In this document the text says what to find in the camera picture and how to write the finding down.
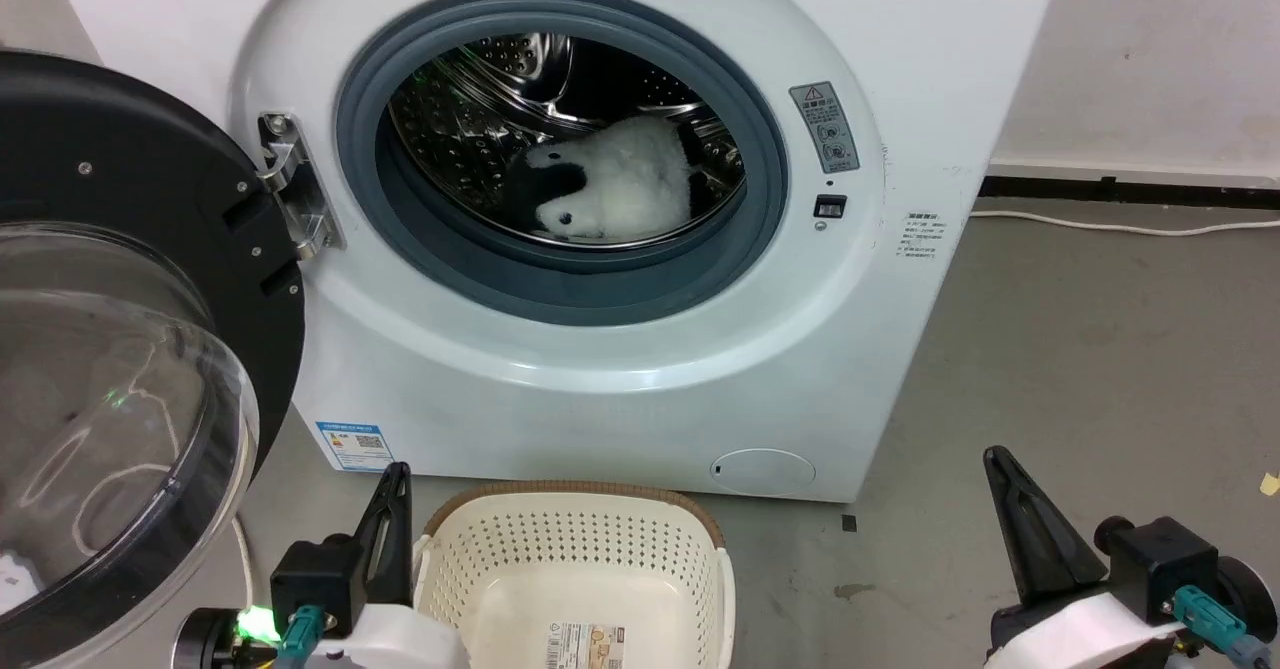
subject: white plastic basket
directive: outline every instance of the white plastic basket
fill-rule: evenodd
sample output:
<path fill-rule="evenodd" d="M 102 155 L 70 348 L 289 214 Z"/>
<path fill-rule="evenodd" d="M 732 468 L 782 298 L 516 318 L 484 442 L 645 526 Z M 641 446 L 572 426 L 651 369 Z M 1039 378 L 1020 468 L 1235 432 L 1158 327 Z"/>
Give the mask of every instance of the white plastic basket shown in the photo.
<path fill-rule="evenodd" d="M 457 627 L 472 669 L 727 669 L 733 569 L 677 492 L 486 485 L 426 526 L 413 606 Z"/>

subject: stuffed animal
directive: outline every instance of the stuffed animal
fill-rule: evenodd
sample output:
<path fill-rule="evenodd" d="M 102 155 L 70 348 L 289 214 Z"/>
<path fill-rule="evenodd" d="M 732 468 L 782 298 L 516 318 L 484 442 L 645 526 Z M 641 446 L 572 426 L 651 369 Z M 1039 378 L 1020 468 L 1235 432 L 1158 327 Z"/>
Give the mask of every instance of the stuffed animal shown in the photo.
<path fill-rule="evenodd" d="M 672 232 L 690 219 L 698 151 L 691 130 L 658 116 L 531 146 L 507 171 L 504 221 L 563 239 L 639 240 Z"/>

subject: gray floor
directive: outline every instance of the gray floor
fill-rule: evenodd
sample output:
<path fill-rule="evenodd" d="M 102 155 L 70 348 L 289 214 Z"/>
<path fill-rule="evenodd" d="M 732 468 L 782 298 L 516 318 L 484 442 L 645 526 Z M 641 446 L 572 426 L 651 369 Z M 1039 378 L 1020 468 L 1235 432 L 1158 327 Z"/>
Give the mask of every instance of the gray floor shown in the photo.
<path fill-rule="evenodd" d="M 1033 203 L 1062 217 L 1196 226 L 1270 215 Z M 1083 533 L 1171 514 L 1280 582 L 1280 232 L 1149 239 L 982 219 L 961 240 L 855 510 L 699 498 L 739 591 L 739 669 L 978 666 L 1014 597 L 982 466 L 1010 446 Z M 349 531 L 374 477 L 284 427 L 242 510 L 259 591 L 296 539 Z M 415 514 L 468 486 L 417 478 Z M 100 666 L 160 666 L 180 617 L 243 601 L 230 536 Z M 1204 666 L 1225 666 L 1210 657 Z"/>

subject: blue and white sticker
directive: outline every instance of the blue and white sticker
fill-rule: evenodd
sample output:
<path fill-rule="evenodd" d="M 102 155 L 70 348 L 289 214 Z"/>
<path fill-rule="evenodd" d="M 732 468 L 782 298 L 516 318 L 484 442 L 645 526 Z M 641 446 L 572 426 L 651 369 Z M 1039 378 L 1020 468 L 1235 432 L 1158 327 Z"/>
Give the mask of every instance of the blue and white sticker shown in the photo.
<path fill-rule="evenodd" d="M 347 472 L 381 472 L 396 460 L 374 423 L 316 422 L 316 429 Z"/>

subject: green glowing light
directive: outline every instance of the green glowing light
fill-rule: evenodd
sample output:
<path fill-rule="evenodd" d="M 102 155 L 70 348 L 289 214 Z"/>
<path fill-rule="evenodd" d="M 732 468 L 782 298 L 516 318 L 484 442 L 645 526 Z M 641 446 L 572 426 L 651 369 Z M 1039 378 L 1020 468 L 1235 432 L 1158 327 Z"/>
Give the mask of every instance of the green glowing light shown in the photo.
<path fill-rule="evenodd" d="M 262 643 L 276 646 L 280 634 L 275 632 L 275 614 L 265 606 L 250 606 L 236 618 L 236 633 Z"/>

